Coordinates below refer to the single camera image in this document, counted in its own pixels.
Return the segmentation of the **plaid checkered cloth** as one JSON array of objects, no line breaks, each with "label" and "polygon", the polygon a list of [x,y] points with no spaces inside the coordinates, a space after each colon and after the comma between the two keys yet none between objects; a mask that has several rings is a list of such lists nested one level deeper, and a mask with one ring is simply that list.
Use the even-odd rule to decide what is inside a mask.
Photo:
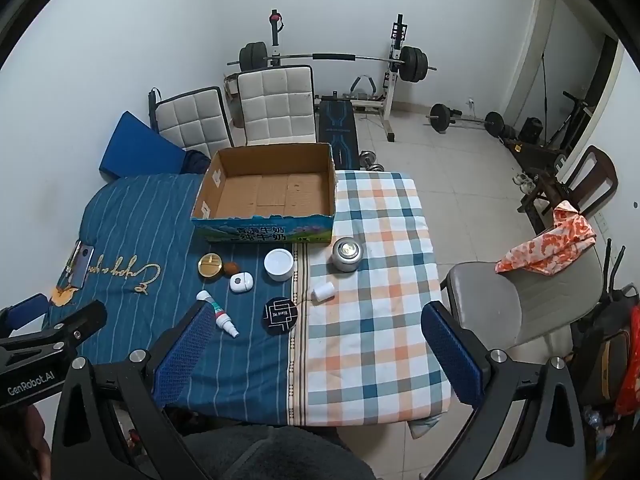
[{"label": "plaid checkered cloth", "polygon": [[[421,332],[439,300],[430,231],[413,180],[398,172],[336,175],[332,238],[363,249],[357,270],[333,265],[331,244],[296,244],[298,320],[288,352],[288,423],[366,426],[406,422],[417,436],[449,408],[452,389]],[[311,291],[331,282],[322,304]]]}]

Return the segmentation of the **blue striped bed sheet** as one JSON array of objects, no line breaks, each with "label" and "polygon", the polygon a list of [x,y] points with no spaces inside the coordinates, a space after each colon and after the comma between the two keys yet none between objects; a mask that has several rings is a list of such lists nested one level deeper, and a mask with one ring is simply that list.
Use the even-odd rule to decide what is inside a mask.
[{"label": "blue striped bed sheet", "polygon": [[[50,307],[52,326],[92,300],[104,303],[106,325],[79,348],[94,364],[118,362],[149,349],[174,327],[207,290],[239,331],[232,338],[215,328],[176,403],[201,414],[254,422],[288,423],[288,334],[270,336],[262,327],[266,302],[292,294],[289,281],[265,271],[272,245],[210,244],[196,232],[191,209],[201,185],[198,174],[159,174],[116,180],[93,196],[82,216],[79,239],[94,248],[84,287],[62,307]],[[206,280],[198,260],[216,252],[253,275],[244,294],[229,288],[221,272]]]}]

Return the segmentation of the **black round tin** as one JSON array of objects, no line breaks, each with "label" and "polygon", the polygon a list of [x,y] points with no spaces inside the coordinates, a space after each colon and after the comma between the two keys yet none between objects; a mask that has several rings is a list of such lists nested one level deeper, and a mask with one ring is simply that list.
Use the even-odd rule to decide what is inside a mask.
[{"label": "black round tin", "polygon": [[262,327],[270,336],[287,334],[298,320],[298,309],[292,299],[274,297],[269,299],[262,312]]}]

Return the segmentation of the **white padded chair left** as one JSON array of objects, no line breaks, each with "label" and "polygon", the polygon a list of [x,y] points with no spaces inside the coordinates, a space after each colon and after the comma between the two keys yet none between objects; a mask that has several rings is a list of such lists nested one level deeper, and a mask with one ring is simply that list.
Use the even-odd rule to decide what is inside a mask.
[{"label": "white padded chair left", "polygon": [[218,151],[234,147],[219,87],[205,87],[167,99],[152,88],[148,104],[151,129],[178,148],[213,158]]}]

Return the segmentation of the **small white cap container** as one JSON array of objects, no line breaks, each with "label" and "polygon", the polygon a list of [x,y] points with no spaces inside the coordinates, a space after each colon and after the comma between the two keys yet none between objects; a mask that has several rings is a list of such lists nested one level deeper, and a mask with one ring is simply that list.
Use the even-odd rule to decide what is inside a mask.
[{"label": "small white cap container", "polygon": [[326,300],[329,300],[335,296],[335,286],[331,282],[325,282],[317,285],[311,291],[311,299],[316,304],[322,304]]}]

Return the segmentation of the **brown walnut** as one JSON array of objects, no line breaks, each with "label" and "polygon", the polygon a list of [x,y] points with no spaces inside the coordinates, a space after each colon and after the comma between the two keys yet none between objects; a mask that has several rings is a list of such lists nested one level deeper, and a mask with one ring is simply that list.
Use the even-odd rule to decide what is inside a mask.
[{"label": "brown walnut", "polygon": [[235,262],[226,262],[222,266],[222,270],[227,276],[232,276],[241,272],[240,267]]}]

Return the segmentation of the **white padded chair right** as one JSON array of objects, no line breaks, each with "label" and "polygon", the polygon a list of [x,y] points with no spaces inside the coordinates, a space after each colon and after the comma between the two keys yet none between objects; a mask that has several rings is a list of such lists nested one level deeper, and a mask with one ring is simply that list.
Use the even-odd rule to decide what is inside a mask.
[{"label": "white padded chair right", "polygon": [[310,66],[251,70],[236,83],[247,145],[317,142]]}]

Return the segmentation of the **white round jar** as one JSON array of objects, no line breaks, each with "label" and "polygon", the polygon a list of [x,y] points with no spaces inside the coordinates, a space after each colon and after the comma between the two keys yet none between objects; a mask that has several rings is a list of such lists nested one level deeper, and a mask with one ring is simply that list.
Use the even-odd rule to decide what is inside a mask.
[{"label": "white round jar", "polygon": [[265,255],[264,268],[273,281],[285,282],[292,278],[294,257],[287,249],[274,248]]}]

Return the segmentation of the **dark blue clothing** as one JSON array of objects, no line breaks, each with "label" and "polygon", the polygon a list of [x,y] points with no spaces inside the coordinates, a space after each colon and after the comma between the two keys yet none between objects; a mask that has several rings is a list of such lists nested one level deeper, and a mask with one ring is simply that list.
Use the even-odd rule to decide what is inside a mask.
[{"label": "dark blue clothing", "polygon": [[207,155],[200,151],[186,151],[180,174],[205,174],[211,161]]}]

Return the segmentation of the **gold round tin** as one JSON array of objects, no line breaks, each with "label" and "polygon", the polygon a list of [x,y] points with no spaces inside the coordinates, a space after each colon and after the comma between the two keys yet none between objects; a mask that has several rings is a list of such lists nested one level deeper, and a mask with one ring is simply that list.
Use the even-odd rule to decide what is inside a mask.
[{"label": "gold round tin", "polygon": [[216,252],[208,252],[198,260],[198,274],[206,280],[216,278],[222,272],[224,263]]}]

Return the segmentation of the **white spray bottle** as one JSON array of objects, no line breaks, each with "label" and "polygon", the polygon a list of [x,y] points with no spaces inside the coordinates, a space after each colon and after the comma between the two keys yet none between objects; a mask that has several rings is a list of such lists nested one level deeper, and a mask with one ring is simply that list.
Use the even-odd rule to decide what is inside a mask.
[{"label": "white spray bottle", "polygon": [[209,292],[206,292],[206,290],[201,290],[196,295],[196,299],[198,301],[205,301],[206,304],[209,304],[214,309],[215,322],[220,330],[227,333],[232,338],[236,338],[237,336],[239,336],[239,332],[233,324],[232,319],[230,318],[228,313],[224,310],[223,307],[217,304],[217,301]]}]

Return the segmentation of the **white oval case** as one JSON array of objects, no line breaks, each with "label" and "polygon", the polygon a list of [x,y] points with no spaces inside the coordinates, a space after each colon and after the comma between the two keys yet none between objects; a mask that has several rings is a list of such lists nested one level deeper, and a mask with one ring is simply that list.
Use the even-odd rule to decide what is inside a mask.
[{"label": "white oval case", "polygon": [[244,294],[254,287],[253,275],[248,272],[239,272],[229,278],[229,288],[235,294]]}]

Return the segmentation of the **white padded chair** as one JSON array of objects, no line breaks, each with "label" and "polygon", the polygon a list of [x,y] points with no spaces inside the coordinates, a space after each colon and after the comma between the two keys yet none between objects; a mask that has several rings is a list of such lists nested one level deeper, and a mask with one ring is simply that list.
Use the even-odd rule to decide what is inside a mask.
[{"label": "white padded chair", "polygon": [[167,99],[152,88],[148,104],[151,129],[178,148],[213,158],[218,151],[234,147],[219,87],[205,87]]},{"label": "white padded chair", "polygon": [[247,145],[317,142],[310,66],[251,70],[236,83]]}]

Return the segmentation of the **silver metal tin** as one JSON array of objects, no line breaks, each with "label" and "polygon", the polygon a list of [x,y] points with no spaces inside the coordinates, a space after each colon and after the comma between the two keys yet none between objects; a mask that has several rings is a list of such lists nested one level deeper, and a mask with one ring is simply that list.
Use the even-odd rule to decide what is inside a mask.
[{"label": "silver metal tin", "polygon": [[341,237],[332,247],[332,263],[341,272],[356,271],[362,258],[363,249],[353,237]]}]

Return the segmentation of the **orange white patterned cloth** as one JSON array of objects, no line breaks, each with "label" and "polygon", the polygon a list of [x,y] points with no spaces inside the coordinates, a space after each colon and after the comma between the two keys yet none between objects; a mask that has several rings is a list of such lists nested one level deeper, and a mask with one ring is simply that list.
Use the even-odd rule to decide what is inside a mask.
[{"label": "orange white patterned cloth", "polygon": [[553,209],[552,228],[510,249],[496,263],[495,272],[558,274],[596,244],[596,238],[589,221],[568,200],[563,200]]}]

